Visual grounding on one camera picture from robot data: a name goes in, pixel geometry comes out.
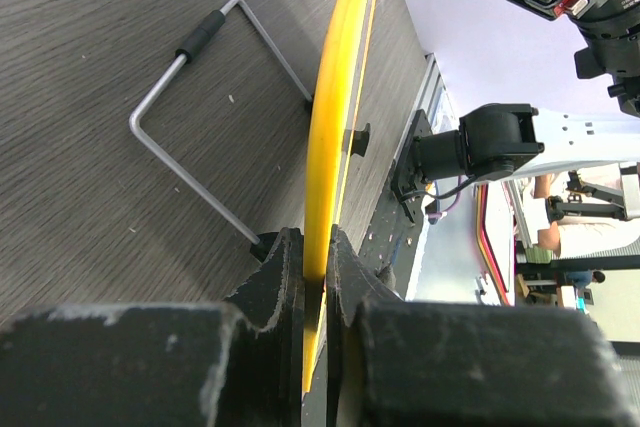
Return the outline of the orange framed whiteboard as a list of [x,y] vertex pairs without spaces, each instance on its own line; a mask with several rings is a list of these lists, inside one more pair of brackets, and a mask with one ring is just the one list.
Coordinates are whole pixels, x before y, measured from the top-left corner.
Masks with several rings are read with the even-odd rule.
[[355,77],[366,67],[368,19],[375,0],[337,0],[325,38],[318,73],[306,167],[303,276],[305,327],[301,385],[309,390],[318,350],[318,332],[326,304],[329,244],[342,208],[353,136],[349,122],[357,115]]

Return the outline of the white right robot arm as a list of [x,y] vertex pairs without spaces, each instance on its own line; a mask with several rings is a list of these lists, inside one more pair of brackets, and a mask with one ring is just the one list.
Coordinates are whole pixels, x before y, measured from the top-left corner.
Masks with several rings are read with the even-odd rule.
[[[608,75],[608,89],[621,111],[639,113],[639,0],[507,0],[546,20],[567,16],[585,40],[576,52],[582,80]],[[528,104],[487,104],[460,120],[451,131],[421,131],[423,116],[412,121],[393,174],[391,188],[406,203],[423,195],[430,182],[459,177],[462,187],[615,163],[621,186],[594,187],[572,177],[571,191],[590,195],[590,203],[543,203],[543,217],[609,217],[628,221],[639,215],[639,130],[621,121],[583,118],[540,110]]]

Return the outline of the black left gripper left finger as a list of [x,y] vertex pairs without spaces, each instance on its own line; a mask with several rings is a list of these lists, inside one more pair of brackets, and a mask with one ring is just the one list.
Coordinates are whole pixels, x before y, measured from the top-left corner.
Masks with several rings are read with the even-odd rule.
[[297,426],[303,237],[215,303],[64,304],[1,329],[5,426]]

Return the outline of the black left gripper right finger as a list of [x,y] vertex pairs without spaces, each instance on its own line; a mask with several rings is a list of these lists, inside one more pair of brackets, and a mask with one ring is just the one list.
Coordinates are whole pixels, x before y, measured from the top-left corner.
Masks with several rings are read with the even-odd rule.
[[562,308],[406,302],[334,229],[327,278],[330,426],[635,426],[618,357]]

